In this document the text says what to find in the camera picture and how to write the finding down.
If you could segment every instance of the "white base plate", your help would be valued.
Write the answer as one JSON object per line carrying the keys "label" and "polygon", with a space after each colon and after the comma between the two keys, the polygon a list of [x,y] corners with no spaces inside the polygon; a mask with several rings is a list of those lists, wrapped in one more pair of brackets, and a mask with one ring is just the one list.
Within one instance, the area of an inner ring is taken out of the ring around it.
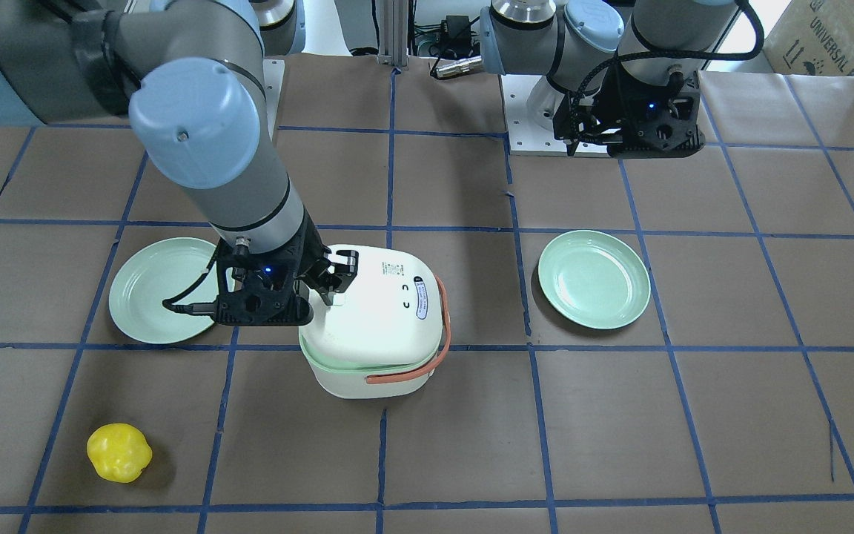
{"label": "white base plate", "polygon": [[[509,129],[509,152],[518,156],[566,156],[566,143],[556,141],[552,132],[536,124],[526,109],[532,88],[542,76],[507,74],[503,84],[503,109]],[[579,145],[575,156],[607,158],[604,146]]]}

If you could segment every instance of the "mint green plate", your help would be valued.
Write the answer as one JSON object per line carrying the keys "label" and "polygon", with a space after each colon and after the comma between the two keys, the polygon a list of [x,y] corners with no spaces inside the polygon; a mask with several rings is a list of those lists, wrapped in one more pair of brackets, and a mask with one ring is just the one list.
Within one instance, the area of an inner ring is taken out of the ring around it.
{"label": "mint green plate", "polygon": [[593,230],[550,241],[539,257],[539,284],[560,314],[600,330],[630,324],[651,297],[648,270],[635,251]]}

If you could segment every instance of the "white rice cooker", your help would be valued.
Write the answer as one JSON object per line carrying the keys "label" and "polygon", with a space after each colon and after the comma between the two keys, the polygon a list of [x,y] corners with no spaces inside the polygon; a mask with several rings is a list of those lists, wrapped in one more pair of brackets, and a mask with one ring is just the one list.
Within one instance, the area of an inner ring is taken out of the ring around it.
{"label": "white rice cooker", "polygon": [[334,295],[330,307],[311,292],[315,318],[299,327],[299,345],[315,378],[345,399],[417,391],[450,348],[443,284],[423,261],[404,252],[361,245],[330,248],[358,251],[358,277],[345,293]]}

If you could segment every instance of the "yellow pepper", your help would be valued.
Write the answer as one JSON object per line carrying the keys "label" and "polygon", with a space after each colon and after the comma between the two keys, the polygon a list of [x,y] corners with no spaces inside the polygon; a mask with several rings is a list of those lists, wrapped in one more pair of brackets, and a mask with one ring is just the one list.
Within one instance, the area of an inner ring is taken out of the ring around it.
{"label": "yellow pepper", "polygon": [[87,456],[102,479],[128,483],[140,476],[153,452],[140,430],[128,423],[112,423],[87,439]]}

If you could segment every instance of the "grid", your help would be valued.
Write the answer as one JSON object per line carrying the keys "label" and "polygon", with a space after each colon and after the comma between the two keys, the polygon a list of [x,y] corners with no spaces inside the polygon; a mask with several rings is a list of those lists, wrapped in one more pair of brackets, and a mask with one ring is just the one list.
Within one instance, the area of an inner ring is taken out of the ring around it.
{"label": "grid", "polygon": [[[512,226],[511,227],[488,227],[488,226],[410,226],[394,224],[394,152],[396,152],[396,139],[399,136],[441,136],[442,138],[491,138],[499,139],[503,146],[503,158],[506,169],[505,187],[513,185],[511,158],[509,156],[509,140],[508,136],[498,132],[477,132],[477,133],[451,133],[441,131],[404,131],[396,128],[396,111],[397,111],[397,77],[403,76],[399,70],[390,72],[390,118],[389,128],[325,128],[325,126],[280,126],[280,131],[319,131],[319,132],[343,132],[343,133],[368,133],[388,136],[388,162],[387,162],[387,206],[385,207],[385,224],[384,225],[357,225],[357,224],[319,224],[322,229],[328,230],[363,230],[369,232],[384,232],[387,246],[393,246],[394,233],[396,232],[451,232],[451,233],[475,233],[475,234],[511,234],[514,244],[516,268],[519,274],[519,295],[521,297],[523,307],[523,318],[526,336],[532,335],[532,319],[531,319],[531,291],[532,289],[526,284],[526,272],[529,269],[524,263],[522,240],[523,234],[551,234],[559,233],[574,228],[527,228],[520,225],[517,199],[512,194],[509,197],[509,212],[511,212]],[[684,378],[682,378],[681,365],[679,365],[677,354],[679,352],[797,352],[802,355],[804,364],[807,366],[807,371],[813,384],[813,388],[819,398],[821,408],[824,410],[824,415],[828,423],[830,423],[831,434],[833,434],[834,445],[838,449],[838,454],[843,459],[848,473],[851,477],[852,486],[854,486],[854,466],[848,453],[847,446],[843,436],[841,436],[839,426],[836,425],[833,411],[830,409],[830,403],[827,402],[827,396],[824,394],[823,386],[817,376],[816,369],[813,366],[813,361],[810,359],[812,354],[826,354],[826,352],[854,352],[854,346],[833,346],[833,345],[810,345],[803,341],[799,325],[797,324],[795,314],[790,307],[790,302],[787,299],[787,294],[784,289],[784,284],[781,283],[780,277],[777,274],[776,267],[772,256],[770,256],[766,240],[772,237],[777,240],[850,240],[854,241],[854,234],[781,234],[781,233],[764,233],[753,215],[748,203],[748,197],[745,194],[738,172],[735,169],[729,148],[763,148],[763,149],[796,149],[807,151],[820,151],[826,157],[827,163],[839,182],[841,191],[843,191],[845,199],[850,203],[852,212],[854,213],[854,199],[847,185],[837,169],[836,163],[833,162],[832,152],[854,152],[851,146],[828,146],[821,138],[820,132],[817,131],[813,120],[810,118],[810,113],[807,112],[806,106],[801,101],[797,91],[793,88],[790,80],[786,81],[787,88],[790,94],[796,100],[799,110],[807,122],[812,135],[816,139],[816,146],[806,145],[756,145],[748,142],[725,142],[721,135],[721,129],[716,124],[716,121],[710,114],[711,126],[714,128],[716,139],[710,145],[718,146],[721,149],[723,158],[726,161],[729,172],[732,175],[735,188],[738,190],[740,200],[743,203],[749,224],[752,230],[749,232],[707,232],[707,231],[684,231],[684,230],[646,230],[641,225],[640,210],[638,210],[634,191],[632,189],[629,172],[623,162],[619,163],[620,178],[623,180],[624,190],[628,205],[633,217],[634,230],[627,228],[600,228],[600,230],[617,234],[618,236],[634,236],[637,237],[638,245],[640,246],[640,256],[645,264],[649,266],[652,284],[652,300],[655,311],[658,314],[660,321],[661,334],[663,344],[661,345],[549,345],[537,344],[531,341],[526,344],[506,344],[506,345],[453,345],[451,350],[454,352],[525,352],[529,356],[529,374],[532,379],[532,392],[535,399],[536,424],[539,433],[539,444],[541,449],[541,460],[543,470],[543,485],[545,486],[545,499],[536,500],[519,500],[519,501],[407,501],[407,503],[389,504],[385,500],[385,484],[386,484],[386,466],[387,450],[391,446],[388,442],[388,429],[391,425],[390,408],[384,409],[380,416],[379,423],[379,452],[377,452],[377,473],[371,473],[372,478],[377,479],[377,499],[375,501],[362,501],[362,503],[301,503],[301,504],[213,504],[211,503],[211,495],[214,490],[214,480],[216,480],[219,467],[219,454],[222,445],[222,437],[224,423],[227,417],[227,408],[233,402],[231,397],[231,385],[234,381],[234,366],[237,352],[295,352],[298,351],[298,346],[294,345],[263,345],[263,344],[247,344],[241,343],[240,331],[233,330],[231,340],[228,344],[187,344],[180,345],[182,351],[189,352],[226,352],[227,366],[225,382],[222,388],[218,416],[216,419],[216,431],[213,434],[213,446],[209,456],[209,467],[207,469],[206,484],[201,503],[186,503],[176,504],[176,506],[158,506],[158,507],[140,507],[140,506],[42,506],[38,504],[39,492],[41,490],[45,473],[47,472],[48,464],[51,461],[51,455],[55,442],[58,438],[59,429],[62,425],[62,417],[67,406],[69,396],[71,395],[72,386],[74,385],[79,365],[82,360],[82,355],[85,351],[147,351],[147,349],[157,349],[152,345],[116,345],[102,343],[88,343],[88,335],[91,331],[95,315],[97,314],[99,304],[101,303],[102,292],[105,290],[105,285],[108,278],[112,275],[112,265],[116,257],[116,243],[122,238],[125,228],[132,226],[176,226],[176,227],[206,227],[204,223],[197,222],[153,222],[153,220],[130,220],[130,212],[138,194],[139,185],[145,175],[147,167],[147,156],[143,156],[139,165],[136,178],[133,180],[133,185],[130,189],[128,202],[119,220],[40,220],[40,219],[7,219],[0,217],[0,224],[19,224],[19,225],[94,225],[108,226],[116,228],[115,243],[111,246],[110,252],[106,257],[104,271],[99,278],[99,284],[94,297],[91,300],[90,309],[85,321],[84,330],[82,330],[80,341],[77,343],[35,343],[35,342],[0,342],[0,349],[67,349],[74,351],[74,356],[71,361],[71,366],[68,372],[67,381],[64,383],[61,399],[58,405],[58,410],[54,416],[51,425],[50,433],[48,433],[47,445],[44,448],[40,467],[34,479],[33,487],[26,506],[23,507],[0,507],[0,515],[20,516],[21,523],[18,527],[18,532],[24,534],[28,530],[30,520],[33,516],[43,514],[85,514],[85,513],[138,513],[138,514],[193,514],[199,516],[196,523],[197,532],[202,533],[207,531],[208,519],[213,514],[231,514],[242,512],[372,512],[375,514],[374,530],[377,533],[385,531],[384,513],[393,510],[521,510],[522,508],[535,508],[536,510],[545,510],[549,514],[549,530],[553,533],[560,531],[559,519],[557,510],[566,510],[566,508],[604,508],[604,507],[690,507],[690,506],[706,506],[709,511],[709,520],[712,523],[712,530],[715,533],[721,533],[721,506],[725,504],[766,504],[766,503],[819,503],[819,501],[851,501],[854,503],[854,492],[851,493],[807,493],[807,494],[778,494],[778,495],[722,495],[715,493],[712,490],[711,478],[709,477],[707,464],[705,462],[705,453],[701,446],[701,439],[698,437],[698,428],[695,425],[694,409],[689,400],[688,393],[685,391]],[[50,128],[128,128],[124,125],[55,125]],[[11,179],[19,167],[24,153],[26,153],[28,145],[33,141],[33,136],[37,132],[36,128],[31,129],[24,139],[23,145],[15,156],[13,165],[10,167],[10,172],[4,179],[0,189],[2,192],[9,186]],[[787,321],[796,339],[794,345],[768,345],[768,346],[733,346],[733,345],[682,345],[672,343],[667,324],[665,305],[662,304],[660,293],[658,293],[658,280],[655,279],[655,270],[651,261],[645,237],[650,236],[678,236],[678,237],[738,237],[738,239],[756,240],[759,244],[760,251],[765,260],[770,276],[777,291],[779,300],[786,312]],[[704,495],[701,497],[660,497],[660,498],[613,498],[613,499],[558,499],[555,496],[553,489],[553,472],[552,461],[549,455],[549,436],[546,435],[546,409],[543,406],[543,385],[540,379],[540,362],[539,356],[542,352],[665,352],[668,357],[673,379],[678,390],[679,399],[681,399],[681,408],[687,423],[687,430],[690,435],[692,447],[694,447],[695,460],[697,460],[699,476],[704,490]]]}

